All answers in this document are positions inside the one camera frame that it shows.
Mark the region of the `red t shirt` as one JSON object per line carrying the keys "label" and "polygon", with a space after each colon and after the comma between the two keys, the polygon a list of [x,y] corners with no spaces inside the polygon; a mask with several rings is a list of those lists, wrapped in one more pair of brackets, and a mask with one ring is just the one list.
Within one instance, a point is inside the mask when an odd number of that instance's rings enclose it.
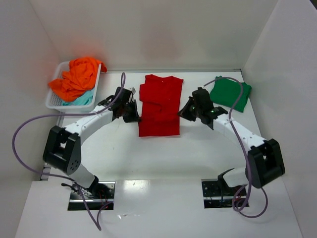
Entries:
{"label": "red t shirt", "polygon": [[180,134],[178,112],[183,82],[174,76],[145,76],[145,83],[139,89],[142,102],[141,121],[138,123],[140,137]]}

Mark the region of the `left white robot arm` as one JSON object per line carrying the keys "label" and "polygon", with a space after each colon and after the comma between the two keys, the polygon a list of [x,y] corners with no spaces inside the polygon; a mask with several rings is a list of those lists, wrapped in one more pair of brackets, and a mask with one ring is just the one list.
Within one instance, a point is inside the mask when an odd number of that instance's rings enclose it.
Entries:
{"label": "left white robot arm", "polygon": [[100,101],[89,116],[82,117],[66,127],[52,127],[43,160],[91,194],[104,191],[98,177],[82,164],[81,146],[96,131],[115,119],[122,117],[125,123],[139,122],[134,94],[134,88],[117,87],[115,94]]}

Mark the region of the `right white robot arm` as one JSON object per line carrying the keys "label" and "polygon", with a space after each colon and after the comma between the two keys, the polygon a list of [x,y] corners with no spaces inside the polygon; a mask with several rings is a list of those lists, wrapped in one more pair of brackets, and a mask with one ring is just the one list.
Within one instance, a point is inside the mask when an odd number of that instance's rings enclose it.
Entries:
{"label": "right white robot arm", "polygon": [[178,115],[188,121],[200,119],[202,124],[219,132],[246,153],[245,167],[221,173],[218,176],[220,186],[231,188],[250,184],[260,189],[285,174],[279,143],[252,133],[231,118],[227,110],[215,107],[206,89],[199,87],[194,91]]}

